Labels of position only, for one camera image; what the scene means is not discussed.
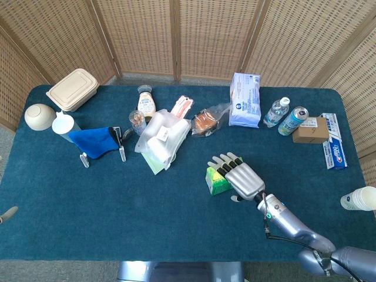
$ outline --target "blue tablecloth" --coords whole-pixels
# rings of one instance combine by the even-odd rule
[[[45,103],[58,108],[38,86],[25,108]],[[371,212],[347,211],[340,197],[365,185],[342,100],[329,89],[261,88],[264,115],[283,96],[291,108],[305,106],[311,116],[335,112],[348,160],[345,170],[327,170],[322,145],[295,144],[260,122],[260,129],[228,127],[205,138],[188,136],[167,171],[154,176],[133,150],[137,137],[119,152],[92,160],[85,169],[78,149],[52,129],[31,130],[22,118],[0,186],[0,210],[19,212],[0,226],[0,259],[294,261],[300,250],[267,240],[254,202],[235,203],[234,191],[212,197],[204,177],[212,156],[242,156],[274,193],[307,226],[337,247],[376,250]],[[188,117],[229,101],[222,86],[157,86],[158,109],[170,110],[180,95],[194,99]],[[71,113],[82,129],[130,126],[137,87],[101,86]],[[275,227],[272,233],[279,234]]]

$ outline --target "bottle cap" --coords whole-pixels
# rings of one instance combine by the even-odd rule
[[[141,85],[137,88],[139,94],[141,94],[142,92],[149,92],[151,93],[152,92],[152,87],[150,85]]]
[[[282,107],[286,107],[288,104],[290,104],[290,99],[288,97],[283,97],[281,100],[280,100],[280,105]]]

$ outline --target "floor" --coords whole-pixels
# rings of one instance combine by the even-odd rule
[[[175,85],[169,76],[125,75],[112,79],[111,85]],[[229,85],[229,81],[183,79],[182,85]],[[13,134],[0,128],[0,181],[12,147]],[[116,261],[0,261],[0,281],[110,282],[116,280],[119,263]],[[346,277],[313,277],[298,263],[247,263],[246,278],[250,282],[345,282]],[[163,282],[186,282],[186,276],[165,277]]]

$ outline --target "green package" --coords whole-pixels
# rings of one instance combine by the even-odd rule
[[[212,196],[232,189],[231,184],[212,167],[206,169],[205,180]]]

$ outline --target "drink can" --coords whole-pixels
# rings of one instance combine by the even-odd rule
[[[278,127],[281,135],[290,135],[298,126],[308,118],[308,111],[304,107],[296,107]]]

